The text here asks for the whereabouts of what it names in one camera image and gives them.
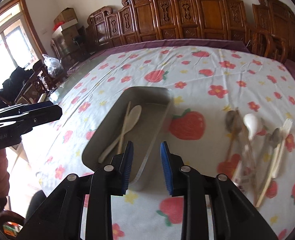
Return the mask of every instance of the metal tray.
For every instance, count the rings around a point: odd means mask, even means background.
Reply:
[[[173,98],[166,88],[130,87],[124,91],[84,149],[82,161],[93,171],[111,162],[117,153],[117,146],[103,164],[98,163],[98,157],[121,133],[129,101],[131,109],[141,105],[142,112],[137,124],[124,136],[123,151],[127,141],[131,140],[134,143],[134,157],[129,189],[141,190],[149,179],[155,161],[160,161],[160,144],[166,140],[171,121]]]

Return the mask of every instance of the white spoon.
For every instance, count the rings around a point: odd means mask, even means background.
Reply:
[[[133,129],[133,127],[138,122],[140,115],[141,115],[142,107],[141,106],[135,106],[131,109],[129,112],[129,115],[127,116],[126,120],[126,130],[124,134],[128,133]],[[98,158],[98,163],[103,163],[105,158],[109,155],[109,153],[114,149],[114,147],[118,144],[118,141],[120,140],[120,136],[118,136],[113,143],[110,144],[109,147],[107,147],[104,152],[101,153],[100,157]]]

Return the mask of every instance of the metal screw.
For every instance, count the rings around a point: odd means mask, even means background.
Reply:
[[[183,172],[190,172],[191,168],[189,166],[182,166],[181,171]]]
[[[220,174],[220,175],[218,176],[218,179],[219,179],[220,181],[226,181],[226,180],[227,180],[227,176],[226,176],[225,174]]]
[[[113,170],[114,170],[114,167],[113,167],[112,165],[106,165],[106,166],[104,167],[104,170],[105,170],[105,171],[113,171]]]
[[[68,181],[74,181],[77,178],[75,174],[68,175]]]

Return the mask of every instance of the floral tablecloth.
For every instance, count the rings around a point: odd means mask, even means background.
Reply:
[[[264,121],[253,141],[255,155],[263,135],[291,118],[294,125],[286,139],[280,176],[271,183],[259,211],[279,239],[292,231],[295,81],[279,62],[224,49],[141,49],[111,55],[90,71],[59,103],[63,109],[59,121],[23,136],[28,159],[46,195],[70,173],[92,173],[81,161],[82,151],[115,101],[131,86],[173,91],[176,116],[169,128],[169,148],[185,164],[209,176],[225,173],[231,177],[240,159],[241,149],[235,147],[231,161],[224,163],[230,137],[224,121],[227,111],[238,107],[242,115],[254,113]],[[263,163],[267,165],[270,158],[271,152],[264,153]],[[251,190],[245,194],[253,201]],[[114,240],[180,239],[182,210],[183,199],[168,196],[158,163],[143,191],[112,197]]]

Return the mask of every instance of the wooden chopstick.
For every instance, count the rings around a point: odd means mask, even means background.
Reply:
[[[122,131],[121,131],[121,135],[120,135],[120,141],[119,141],[119,145],[118,145],[117,154],[122,153],[123,138],[124,138],[124,133],[126,130],[126,123],[127,123],[127,119],[128,119],[128,115],[129,115],[129,111],[130,111],[130,106],[131,106],[131,101],[128,103],[128,106],[126,108],[126,115],[124,117],[124,122],[123,122]]]

